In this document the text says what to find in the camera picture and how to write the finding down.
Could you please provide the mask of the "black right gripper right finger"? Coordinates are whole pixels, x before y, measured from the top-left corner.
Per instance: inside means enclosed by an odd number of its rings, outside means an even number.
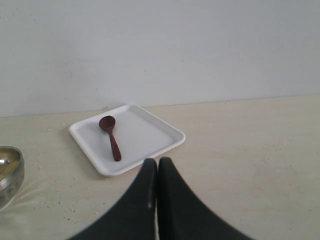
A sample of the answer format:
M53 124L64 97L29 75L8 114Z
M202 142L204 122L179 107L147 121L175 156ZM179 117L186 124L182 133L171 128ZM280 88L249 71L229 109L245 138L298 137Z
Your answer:
M157 221L161 240L251 239L211 211L169 157L162 157L158 164Z

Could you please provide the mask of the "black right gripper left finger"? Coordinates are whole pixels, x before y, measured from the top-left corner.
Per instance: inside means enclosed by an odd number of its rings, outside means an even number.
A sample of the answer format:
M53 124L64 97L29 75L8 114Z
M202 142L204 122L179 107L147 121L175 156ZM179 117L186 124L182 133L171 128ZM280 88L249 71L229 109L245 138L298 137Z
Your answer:
M144 160L123 196L98 220L71 240L154 240L158 167Z

